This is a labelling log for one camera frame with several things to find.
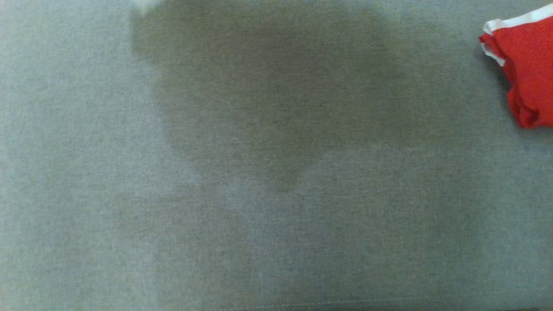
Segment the white trim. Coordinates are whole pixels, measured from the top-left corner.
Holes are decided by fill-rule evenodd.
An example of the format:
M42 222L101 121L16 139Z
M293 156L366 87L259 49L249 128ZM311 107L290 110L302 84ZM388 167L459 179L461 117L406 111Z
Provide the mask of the white trim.
M511 18L507 20L500 20L500 19L490 20L489 22L484 24L484 31L489 35L493 35L493 32L496 31L497 29L510 28L510 27L515 27L515 26L528 24L528 23L535 23L535 22L539 22L542 19L546 19L552 16L553 16L553 3L515 18Z
M505 60L495 55L490 49L488 49L488 47L486 46L486 43L480 43L480 45L482 46L482 50L484 51L484 54L495 59L495 61L499 64L499 66L503 67L505 65Z

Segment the dark stain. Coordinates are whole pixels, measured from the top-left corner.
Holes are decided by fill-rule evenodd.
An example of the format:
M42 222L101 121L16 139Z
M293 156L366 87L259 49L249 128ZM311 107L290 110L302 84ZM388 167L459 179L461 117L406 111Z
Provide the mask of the dark stain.
M204 175L289 191L329 150L433 130L378 8L246 7L173 1L134 21L136 52L162 73L165 133Z

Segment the seam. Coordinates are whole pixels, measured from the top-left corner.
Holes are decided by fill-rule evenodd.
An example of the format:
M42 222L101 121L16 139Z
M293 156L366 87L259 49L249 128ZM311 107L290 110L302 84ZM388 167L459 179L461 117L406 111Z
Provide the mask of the seam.
M534 289L532 292L540 292L547 290L548 287L542 287L539 289ZM459 299L466 297L485 297L489 295L497 294L509 294L509 293L520 293L520 290L511 290L511 291L494 291L494 292L483 292L483 293L465 293L458 295L449 295L442 297L405 297L405 298L375 298L375 299L359 299L359 300L336 300L336 301L327 301L327 302L309 302L309 303L288 303L288 304L267 304L267 305L258 305L254 307L245 307L245 308L230 308L224 309L223 311L249 311L249 310L263 310L263 309L284 309L284 308L293 308L296 310L300 309L311 309L316 307L335 307L338 305L348 305L348 304L368 304L368 303L390 303L390 302L415 302L415 301L434 301L442 302L447 299ZM523 289L522 292L530 292L528 289Z

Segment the white object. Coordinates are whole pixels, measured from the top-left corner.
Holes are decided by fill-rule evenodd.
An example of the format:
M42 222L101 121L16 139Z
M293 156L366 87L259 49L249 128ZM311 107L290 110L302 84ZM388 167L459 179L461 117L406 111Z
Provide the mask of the white object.
M151 9L158 6L163 0L132 0L142 15L148 13Z

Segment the gray upholstery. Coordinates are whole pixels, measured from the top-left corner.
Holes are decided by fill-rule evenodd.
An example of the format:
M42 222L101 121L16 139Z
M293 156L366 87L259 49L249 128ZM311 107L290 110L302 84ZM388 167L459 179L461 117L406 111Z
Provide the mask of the gray upholstery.
M545 3L3 1L0 309L553 304L553 132L478 43Z

